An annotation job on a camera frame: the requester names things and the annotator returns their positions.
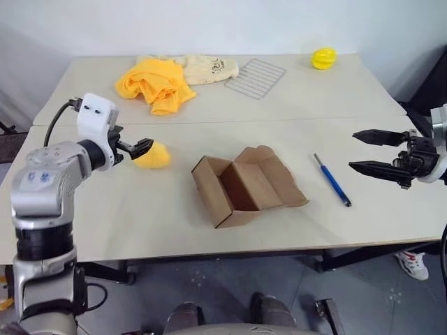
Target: yellow ball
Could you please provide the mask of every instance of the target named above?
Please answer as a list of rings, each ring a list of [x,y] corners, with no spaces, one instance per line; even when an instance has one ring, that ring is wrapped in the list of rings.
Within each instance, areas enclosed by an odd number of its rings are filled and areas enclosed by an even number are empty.
[[[154,142],[151,149],[133,162],[144,169],[161,169],[170,165],[170,154],[161,143]]]
[[[319,70],[330,68],[336,60],[337,52],[331,47],[324,47],[312,55],[312,65]]]

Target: blue pen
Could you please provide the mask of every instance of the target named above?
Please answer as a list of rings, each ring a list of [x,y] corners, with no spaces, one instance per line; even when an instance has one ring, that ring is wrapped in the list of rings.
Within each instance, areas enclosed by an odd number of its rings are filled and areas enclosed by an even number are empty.
[[[326,178],[328,179],[328,181],[332,185],[332,188],[334,189],[334,191],[337,192],[337,194],[340,197],[340,199],[342,199],[342,202],[344,203],[344,205],[346,207],[352,206],[351,201],[348,199],[346,194],[344,194],[342,188],[335,181],[334,177],[331,175],[331,173],[329,172],[328,168],[325,165],[322,164],[322,162],[320,161],[320,158],[316,154],[314,154],[314,157],[315,157],[316,161],[318,162],[318,164],[320,165],[321,171],[323,171],[323,174],[326,176]]]

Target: yellow cloth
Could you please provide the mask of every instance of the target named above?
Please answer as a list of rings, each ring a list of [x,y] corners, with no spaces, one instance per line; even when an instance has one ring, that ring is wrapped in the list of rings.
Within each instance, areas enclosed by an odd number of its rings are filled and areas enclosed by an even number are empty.
[[[5,311],[12,304],[14,304],[13,298],[7,298],[7,300],[0,302],[0,311]]]
[[[126,99],[142,93],[155,115],[176,113],[184,101],[196,96],[183,78],[182,66],[173,60],[141,61],[115,83],[115,89]]]

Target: white table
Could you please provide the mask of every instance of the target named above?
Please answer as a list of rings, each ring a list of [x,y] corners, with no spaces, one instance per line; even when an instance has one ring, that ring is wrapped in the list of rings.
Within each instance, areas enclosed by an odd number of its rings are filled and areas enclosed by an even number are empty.
[[[417,181],[410,190],[363,176],[349,161],[391,162],[399,149],[363,144],[352,133],[368,128],[405,131],[406,117],[128,125],[123,139],[164,143],[173,164],[141,170],[129,158],[95,172],[76,191],[73,222],[79,261],[174,255],[287,251],[371,246],[439,239],[447,187]],[[0,188],[0,264],[15,254],[9,190],[25,155],[41,146],[46,127],[34,126]],[[51,142],[76,140],[76,128],[58,126]],[[214,229],[191,169],[204,154],[235,158],[245,146],[270,145],[311,200],[299,208],[269,210],[246,226]],[[317,152],[350,197],[346,208],[315,164]]]
[[[114,83],[133,65],[135,57],[78,58],[68,67],[45,107],[34,119],[35,126],[48,126],[56,111],[69,99],[92,92],[113,101],[119,111],[118,124],[200,123],[269,121],[326,117],[371,117],[404,115],[377,79],[363,66],[357,54],[340,55],[329,70],[316,70],[310,55],[227,56],[242,67],[251,58],[287,70],[267,96],[256,100],[224,86],[224,82],[196,85],[194,99],[172,116],[149,113],[142,98],[120,98]],[[76,125],[76,113],[65,112],[60,126]]]

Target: open cardboard box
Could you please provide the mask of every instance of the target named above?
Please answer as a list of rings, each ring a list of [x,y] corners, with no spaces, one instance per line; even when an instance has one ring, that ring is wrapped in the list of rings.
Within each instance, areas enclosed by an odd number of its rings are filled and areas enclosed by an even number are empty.
[[[247,147],[234,162],[203,156],[192,175],[215,228],[245,225],[269,208],[308,203],[267,146]]]

